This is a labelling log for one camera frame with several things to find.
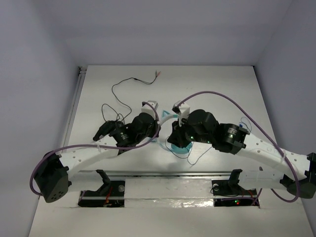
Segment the teal cat ear headphones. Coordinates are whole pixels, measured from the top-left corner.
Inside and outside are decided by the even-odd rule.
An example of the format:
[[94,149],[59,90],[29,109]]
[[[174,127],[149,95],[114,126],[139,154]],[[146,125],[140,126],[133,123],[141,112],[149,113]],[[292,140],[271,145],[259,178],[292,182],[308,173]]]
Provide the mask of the teal cat ear headphones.
[[178,125],[178,115],[173,112],[163,110],[161,113],[160,125],[164,134],[163,136],[155,138],[151,143],[159,145],[162,149],[172,153],[178,158],[188,158],[193,144],[190,142],[184,148],[175,145],[172,141],[172,139],[175,138],[174,123],[175,125]]

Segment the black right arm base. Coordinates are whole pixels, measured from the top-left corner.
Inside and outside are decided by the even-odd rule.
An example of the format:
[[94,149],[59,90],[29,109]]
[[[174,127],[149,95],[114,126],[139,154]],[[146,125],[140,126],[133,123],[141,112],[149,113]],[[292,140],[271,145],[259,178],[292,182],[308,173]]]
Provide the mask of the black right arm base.
[[241,169],[234,169],[228,179],[212,181],[210,193],[215,207],[256,206],[260,207],[256,189],[244,189],[239,185]]

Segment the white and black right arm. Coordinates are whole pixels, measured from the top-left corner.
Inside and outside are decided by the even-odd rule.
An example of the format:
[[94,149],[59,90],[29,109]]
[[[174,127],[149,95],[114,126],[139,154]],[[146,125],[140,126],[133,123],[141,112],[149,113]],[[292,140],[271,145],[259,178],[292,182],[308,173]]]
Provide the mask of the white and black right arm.
[[300,155],[286,150],[278,150],[246,129],[231,123],[219,123],[212,113],[199,109],[190,112],[174,109],[179,116],[172,123],[172,133],[168,143],[179,148],[191,142],[210,144],[215,150],[250,158],[275,171],[245,172],[235,169],[225,186],[233,194],[249,188],[285,188],[290,194],[311,199],[316,193],[316,155]]

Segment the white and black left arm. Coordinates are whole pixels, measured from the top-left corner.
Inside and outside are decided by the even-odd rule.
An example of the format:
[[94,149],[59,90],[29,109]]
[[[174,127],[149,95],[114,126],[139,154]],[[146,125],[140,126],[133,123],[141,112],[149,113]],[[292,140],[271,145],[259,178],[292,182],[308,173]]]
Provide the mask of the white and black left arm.
[[71,145],[48,152],[34,168],[30,187],[36,183],[39,195],[47,203],[61,199],[71,187],[73,177],[87,167],[107,158],[141,148],[158,136],[159,118],[141,112],[129,124],[117,126],[106,123],[105,132],[97,134],[92,144]]

